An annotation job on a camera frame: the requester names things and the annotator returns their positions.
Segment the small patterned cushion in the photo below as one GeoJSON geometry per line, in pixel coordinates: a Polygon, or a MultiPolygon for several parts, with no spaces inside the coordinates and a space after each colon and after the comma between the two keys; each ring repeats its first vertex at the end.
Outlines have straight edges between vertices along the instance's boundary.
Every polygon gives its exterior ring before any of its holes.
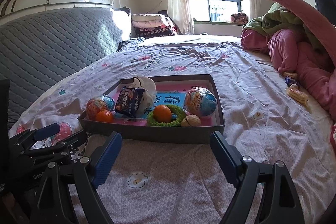
{"type": "Polygon", "coordinates": [[[244,25],[248,23],[248,16],[243,12],[231,15],[231,22],[234,24],[244,25]]]}

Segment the folded blanket stack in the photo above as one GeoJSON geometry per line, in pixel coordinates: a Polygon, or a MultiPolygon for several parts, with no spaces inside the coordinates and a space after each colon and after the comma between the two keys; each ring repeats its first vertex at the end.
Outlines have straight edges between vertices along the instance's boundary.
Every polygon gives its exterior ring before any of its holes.
{"type": "Polygon", "coordinates": [[[138,38],[149,39],[181,34],[174,21],[164,14],[134,14],[131,23],[138,38]]]}

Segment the small blue snack packet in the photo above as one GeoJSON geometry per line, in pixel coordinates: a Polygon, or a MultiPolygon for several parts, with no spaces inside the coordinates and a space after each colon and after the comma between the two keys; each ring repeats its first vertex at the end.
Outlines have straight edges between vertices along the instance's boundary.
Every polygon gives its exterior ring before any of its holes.
{"type": "Polygon", "coordinates": [[[285,77],[285,83],[287,84],[288,87],[295,86],[296,89],[299,89],[299,83],[296,79],[293,79],[289,76],[285,77]]]}

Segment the blue red surprise egg toy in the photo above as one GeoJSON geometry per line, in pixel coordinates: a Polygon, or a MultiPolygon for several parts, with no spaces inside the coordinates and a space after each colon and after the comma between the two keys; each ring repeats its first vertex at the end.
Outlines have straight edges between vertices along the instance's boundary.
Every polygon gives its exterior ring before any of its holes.
{"type": "Polygon", "coordinates": [[[207,88],[195,86],[186,93],[183,108],[200,118],[211,116],[217,109],[217,99],[207,88]]]}

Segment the dark shallow cardboard box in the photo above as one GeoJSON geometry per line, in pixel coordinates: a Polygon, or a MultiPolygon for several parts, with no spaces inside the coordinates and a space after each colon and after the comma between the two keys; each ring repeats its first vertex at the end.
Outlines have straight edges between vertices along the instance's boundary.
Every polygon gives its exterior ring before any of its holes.
{"type": "Polygon", "coordinates": [[[153,141],[159,143],[209,144],[210,135],[224,132],[224,117],[219,94],[211,75],[151,76],[157,88],[156,105],[184,105],[185,94],[195,86],[207,88],[217,99],[217,108],[212,115],[203,117],[199,127],[154,127],[147,125],[147,110],[139,119],[130,119],[120,114],[114,115],[112,123],[101,123],[88,119],[83,112],[78,120],[84,130],[93,134],[108,136],[119,132],[124,139],[153,141]]]}

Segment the pink pillow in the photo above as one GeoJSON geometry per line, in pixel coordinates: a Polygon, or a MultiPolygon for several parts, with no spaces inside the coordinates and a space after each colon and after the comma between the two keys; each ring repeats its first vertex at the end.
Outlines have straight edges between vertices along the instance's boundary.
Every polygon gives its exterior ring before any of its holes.
{"type": "Polygon", "coordinates": [[[313,6],[303,0],[271,0],[279,3],[299,17],[324,46],[335,65],[335,27],[313,6]]]}

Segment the black television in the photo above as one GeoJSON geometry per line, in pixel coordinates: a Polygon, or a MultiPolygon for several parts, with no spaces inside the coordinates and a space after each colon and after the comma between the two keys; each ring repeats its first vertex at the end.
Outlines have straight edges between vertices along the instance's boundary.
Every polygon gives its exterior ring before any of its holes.
{"type": "Polygon", "coordinates": [[[329,20],[333,25],[336,25],[336,6],[333,0],[315,0],[315,8],[329,20]]]}

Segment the white drawstring pouch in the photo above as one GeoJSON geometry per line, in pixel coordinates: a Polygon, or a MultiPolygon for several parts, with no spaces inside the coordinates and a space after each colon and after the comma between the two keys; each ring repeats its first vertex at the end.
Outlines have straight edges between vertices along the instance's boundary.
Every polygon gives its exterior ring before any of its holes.
{"type": "Polygon", "coordinates": [[[143,89],[142,98],[139,102],[139,108],[136,112],[136,117],[140,117],[145,113],[145,110],[154,106],[154,101],[157,95],[155,82],[149,77],[133,77],[131,88],[143,89]]]}

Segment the grey quilted headboard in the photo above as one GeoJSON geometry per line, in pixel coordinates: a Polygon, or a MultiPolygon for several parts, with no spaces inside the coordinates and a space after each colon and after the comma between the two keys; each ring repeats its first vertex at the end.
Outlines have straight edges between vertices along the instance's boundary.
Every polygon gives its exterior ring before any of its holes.
{"type": "Polygon", "coordinates": [[[56,9],[1,25],[1,80],[8,80],[7,127],[45,91],[120,49],[131,36],[127,7],[56,9]]]}

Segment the green blanket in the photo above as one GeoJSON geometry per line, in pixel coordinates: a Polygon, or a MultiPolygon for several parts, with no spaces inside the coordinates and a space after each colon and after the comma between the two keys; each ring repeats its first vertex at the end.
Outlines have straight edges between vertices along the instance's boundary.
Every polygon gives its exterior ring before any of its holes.
{"type": "Polygon", "coordinates": [[[271,6],[265,15],[250,20],[243,27],[243,31],[256,31],[264,37],[271,37],[281,29],[305,32],[306,37],[315,50],[322,50],[324,48],[321,42],[299,17],[277,2],[271,6]]]}

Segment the orange mandarin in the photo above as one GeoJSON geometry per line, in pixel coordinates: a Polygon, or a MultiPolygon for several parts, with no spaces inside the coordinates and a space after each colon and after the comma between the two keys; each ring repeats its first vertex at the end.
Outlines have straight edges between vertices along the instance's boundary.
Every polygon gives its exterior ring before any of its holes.
{"type": "Polygon", "coordinates": [[[114,115],[109,110],[104,110],[96,114],[95,121],[104,123],[113,123],[114,115]]]}
{"type": "Polygon", "coordinates": [[[153,110],[154,119],[159,123],[169,123],[172,120],[172,112],[166,105],[158,105],[153,110]]]}

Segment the blue cookie packet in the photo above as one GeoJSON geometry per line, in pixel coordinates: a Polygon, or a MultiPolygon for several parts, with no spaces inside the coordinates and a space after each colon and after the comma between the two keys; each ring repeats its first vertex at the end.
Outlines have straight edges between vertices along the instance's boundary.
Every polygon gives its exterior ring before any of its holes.
{"type": "Polygon", "coordinates": [[[135,118],[144,92],[142,88],[122,88],[114,108],[115,112],[135,118]]]}

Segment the brown walnut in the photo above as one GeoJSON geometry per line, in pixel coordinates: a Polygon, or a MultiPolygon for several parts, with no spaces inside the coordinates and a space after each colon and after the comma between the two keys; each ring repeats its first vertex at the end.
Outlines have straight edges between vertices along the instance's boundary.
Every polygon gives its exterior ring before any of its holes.
{"type": "Polygon", "coordinates": [[[198,127],[201,125],[202,125],[201,119],[194,114],[186,116],[181,122],[182,127],[198,127]]]}

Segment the pink crumpled duvet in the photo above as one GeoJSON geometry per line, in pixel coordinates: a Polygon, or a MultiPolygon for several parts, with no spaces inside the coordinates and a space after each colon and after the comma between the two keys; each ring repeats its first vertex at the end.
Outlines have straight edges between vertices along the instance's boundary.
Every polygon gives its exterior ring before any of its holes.
{"type": "Polygon", "coordinates": [[[279,74],[297,73],[300,84],[335,120],[335,68],[328,54],[315,52],[301,32],[290,29],[272,36],[246,29],[240,41],[247,50],[268,53],[279,74]]]}

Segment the yellow biscuit packet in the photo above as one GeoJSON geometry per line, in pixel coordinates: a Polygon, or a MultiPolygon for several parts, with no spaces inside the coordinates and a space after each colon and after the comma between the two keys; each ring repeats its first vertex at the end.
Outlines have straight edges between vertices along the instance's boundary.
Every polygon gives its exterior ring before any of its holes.
{"type": "Polygon", "coordinates": [[[288,94],[288,96],[293,98],[296,102],[298,102],[298,103],[300,103],[304,106],[307,104],[308,96],[304,92],[301,92],[300,90],[298,90],[297,88],[294,88],[292,86],[287,87],[285,89],[285,91],[286,91],[286,94],[288,94]]]}

